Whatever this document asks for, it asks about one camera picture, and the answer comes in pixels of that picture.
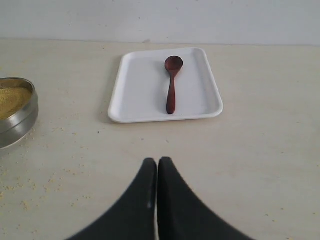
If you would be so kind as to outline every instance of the spoon handle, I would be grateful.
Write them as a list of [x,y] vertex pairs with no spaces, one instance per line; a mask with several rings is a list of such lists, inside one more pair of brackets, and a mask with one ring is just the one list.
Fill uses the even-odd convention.
[[166,99],[166,112],[168,114],[173,114],[175,110],[176,110],[175,77],[171,76],[168,97]]

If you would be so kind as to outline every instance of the white wall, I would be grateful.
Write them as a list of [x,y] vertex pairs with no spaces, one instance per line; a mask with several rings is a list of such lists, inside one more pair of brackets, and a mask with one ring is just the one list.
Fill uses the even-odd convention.
[[320,0],[0,0],[0,38],[320,45]]

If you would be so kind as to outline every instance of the plastic tray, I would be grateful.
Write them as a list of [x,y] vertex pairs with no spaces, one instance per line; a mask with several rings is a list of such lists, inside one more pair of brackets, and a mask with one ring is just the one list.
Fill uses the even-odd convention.
[[[167,114],[170,77],[165,61],[179,56],[183,68],[175,78],[176,108]],[[108,110],[118,123],[205,119],[223,111],[205,51],[179,48],[132,52],[123,56]]]

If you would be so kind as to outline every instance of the metal container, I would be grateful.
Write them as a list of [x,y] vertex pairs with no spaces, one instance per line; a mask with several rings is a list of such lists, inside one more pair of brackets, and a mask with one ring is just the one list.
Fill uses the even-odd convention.
[[25,88],[32,93],[30,100],[15,114],[0,120],[0,150],[21,140],[38,118],[38,95],[35,86],[23,78],[0,78],[0,89]]

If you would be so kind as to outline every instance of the brown spoon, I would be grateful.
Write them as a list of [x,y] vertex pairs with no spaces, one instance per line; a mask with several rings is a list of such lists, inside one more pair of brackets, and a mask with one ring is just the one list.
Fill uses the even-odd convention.
[[170,87],[168,91],[168,97],[166,99],[166,112],[173,114],[176,110],[176,90],[175,90],[175,77],[178,72],[182,69],[184,61],[181,57],[170,56],[165,60],[164,67],[170,74]]

